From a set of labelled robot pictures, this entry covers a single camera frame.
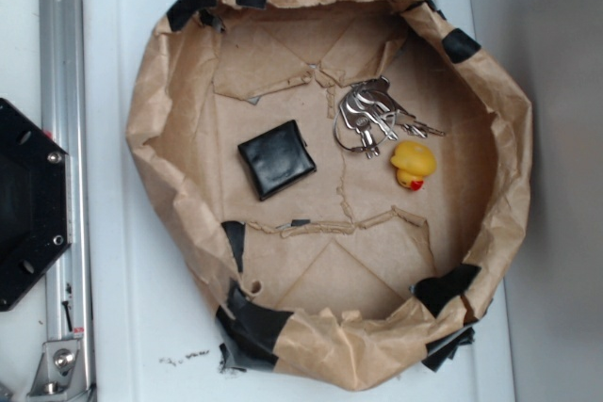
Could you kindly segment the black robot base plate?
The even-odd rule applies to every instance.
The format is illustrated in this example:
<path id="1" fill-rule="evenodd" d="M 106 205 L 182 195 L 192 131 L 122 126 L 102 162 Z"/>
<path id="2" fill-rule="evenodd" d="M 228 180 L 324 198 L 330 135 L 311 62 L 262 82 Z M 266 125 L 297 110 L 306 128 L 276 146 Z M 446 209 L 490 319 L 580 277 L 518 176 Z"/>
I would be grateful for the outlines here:
<path id="1" fill-rule="evenodd" d="M 1 100 L 1 311 L 12 310 L 70 245 L 66 152 Z"/>

